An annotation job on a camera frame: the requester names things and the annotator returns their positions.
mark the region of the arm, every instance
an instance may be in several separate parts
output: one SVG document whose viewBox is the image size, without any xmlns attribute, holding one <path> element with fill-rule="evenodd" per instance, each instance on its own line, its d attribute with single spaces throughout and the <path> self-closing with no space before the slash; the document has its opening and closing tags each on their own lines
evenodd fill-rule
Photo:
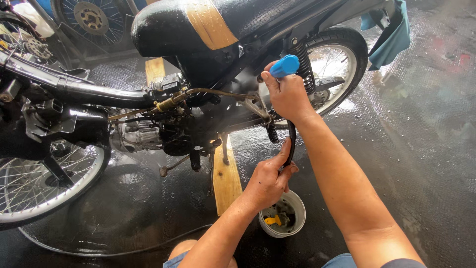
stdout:
<svg viewBox="0 0 476 268">
<path fill-rule="evenodd" d="M 293 163 L 281 173 L 278 169 L 286 162 L 290 148 L 291 140 L 287 138 L 278 155 L 258 163 L 243 194 L 193 246 L 179 268 L 228 266 L 251 220 L 260 210 L 276 203 L 283 191 L 289 191 L 288 180 L 298 167 Z"/>
<path fill-rule="evenodd" d="M 314 111 L 302 78 L 290 75 L 277 83 L 268 72 L 273 64 L 261 74 L 273 107 L 304 139 L 324 201 L 357 266 L 380 268 L 398 258 L 423 263 L 357 162 Z"/>
</svg>

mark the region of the pressure washer gun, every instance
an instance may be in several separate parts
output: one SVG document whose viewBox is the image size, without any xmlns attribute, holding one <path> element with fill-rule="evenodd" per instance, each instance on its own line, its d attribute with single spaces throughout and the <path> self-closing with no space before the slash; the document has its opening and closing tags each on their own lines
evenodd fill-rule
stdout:
<svg viewBox="0 0 476 268">
<path fill-rule="evenodd" d="M 299 59 L 295 55 L 286 55 L 281 60 L 271 67 L 269 73 L 274 78 L 283 78 L 286 75 L 295 74 L 299 68 Z M 288 130 L 289 130 L 289 138 L 291 139 L 291 149 L 289 151 L 289 156 L 286 162 L 284 163 L 283 167 L 291 164 L 291 160 L 293 160 L 294 149 L 296 147 L 296 127 L 294 124 L 288 120 Z"/>
</svg>

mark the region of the motorcycle seat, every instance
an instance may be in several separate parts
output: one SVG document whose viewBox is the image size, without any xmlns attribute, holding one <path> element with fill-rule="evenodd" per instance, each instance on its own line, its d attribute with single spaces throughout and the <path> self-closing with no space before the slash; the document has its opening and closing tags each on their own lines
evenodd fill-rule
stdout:
<svg viewBox="0 0 476 268">
<path fill-rule="evenodd" d="M 309 0 L 161 0 L 146 6 L 131 29 L 143 57 L 227 47 Z"/>
</svg>

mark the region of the blue nozzle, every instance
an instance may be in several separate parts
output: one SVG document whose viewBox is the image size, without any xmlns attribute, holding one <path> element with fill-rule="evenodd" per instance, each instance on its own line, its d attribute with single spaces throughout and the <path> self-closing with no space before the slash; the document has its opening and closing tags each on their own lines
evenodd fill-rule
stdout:
<svg viewBox="0 0 476 268">
<path fill-rule="evenodd" d="M 274 78 L 295 74 L 299 68 L 299 59 L 295 55 L 286 55 L 271 67 L 269 73 Z"/>
</svg>

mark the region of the denim shorts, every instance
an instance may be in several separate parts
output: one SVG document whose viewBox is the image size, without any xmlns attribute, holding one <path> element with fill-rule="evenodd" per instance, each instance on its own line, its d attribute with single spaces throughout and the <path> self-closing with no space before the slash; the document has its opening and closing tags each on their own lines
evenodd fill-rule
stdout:
<svg viewBox="0 0 476 268">
<path fill-rule="evenodd" d="M 187 253 L 188 251 L 185 251 L 177 257 L 166 261 L 162 268 L 177 268 Z M 322 268 L 357 268 L 357 266 L 350 253 L 344 253 L 328 261 Z"/>
</svg>

